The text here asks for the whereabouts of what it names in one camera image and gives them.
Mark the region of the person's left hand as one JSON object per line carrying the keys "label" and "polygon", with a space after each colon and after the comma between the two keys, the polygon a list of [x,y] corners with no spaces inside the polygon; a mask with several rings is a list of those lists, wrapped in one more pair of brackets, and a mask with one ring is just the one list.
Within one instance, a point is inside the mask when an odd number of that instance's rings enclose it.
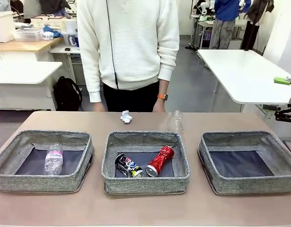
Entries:
{"label": "person's left hand", "polygon": [[165,112],[164,100],[158,98],[153,107],[153,113],[164,113],[164,112]]}

